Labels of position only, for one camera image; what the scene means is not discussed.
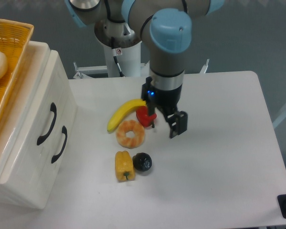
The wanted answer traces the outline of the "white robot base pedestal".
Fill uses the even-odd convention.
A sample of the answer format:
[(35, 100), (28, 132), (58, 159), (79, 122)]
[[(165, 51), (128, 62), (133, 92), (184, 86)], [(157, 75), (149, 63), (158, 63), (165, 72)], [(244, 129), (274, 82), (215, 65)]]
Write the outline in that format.
[(106, 65), (78, 67), (74, 64), (75, 79), (95, 77), (104, 73), (109, 78), (149, 75), (149, 63), (141, 62), (142, 42), (126, 22), (102, 20), (95, 24), (94, 33), (103, 47)]

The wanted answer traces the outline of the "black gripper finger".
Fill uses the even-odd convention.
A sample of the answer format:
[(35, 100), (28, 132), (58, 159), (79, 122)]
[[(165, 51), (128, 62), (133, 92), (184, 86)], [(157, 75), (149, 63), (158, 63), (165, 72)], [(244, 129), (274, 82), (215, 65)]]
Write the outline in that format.
[(187, 130), (188, 114), (185, 111), (175, 111), (174, 114), (169, 115), (167, 123), (170, 127), (170, 138), (184, 133)]
[(152, 102), (147, 102), (146, 106), (147, 106), (147, 114), (148, 114), (149, 123), (150, 123), (151, 127), (154, 128), (155, 127), (155, 124), (154, 124), (155, 106), (153, 105)]

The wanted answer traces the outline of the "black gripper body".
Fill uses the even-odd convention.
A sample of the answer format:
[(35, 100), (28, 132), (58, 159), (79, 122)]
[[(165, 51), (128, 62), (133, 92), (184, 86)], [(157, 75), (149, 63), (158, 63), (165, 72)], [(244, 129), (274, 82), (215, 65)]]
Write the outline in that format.
[(152, 102), (163, 115), (165, 120), (169, 115), (173, 115), (178, 111), (177, 103), (181, 96), (182, 85), (173, 90), (161, 90), (152, 85), (152, 77), (146, 78), (142, 85), (141, 98), (146, 102)]

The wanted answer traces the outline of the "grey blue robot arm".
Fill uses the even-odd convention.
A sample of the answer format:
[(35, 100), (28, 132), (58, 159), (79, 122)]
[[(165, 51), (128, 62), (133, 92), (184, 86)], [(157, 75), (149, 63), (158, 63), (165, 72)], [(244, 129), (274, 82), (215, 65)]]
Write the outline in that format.
[(150, 51), (150, 75), (141, 97), (148, 113), (159, 110), (170, 137), (187, 130), (187, 113), (179, 111), (185, 53), (192, 40), (192, 21), (220, 9), (222, 0), (68, 0), (71, 13), (85, 25), (125, 25)]

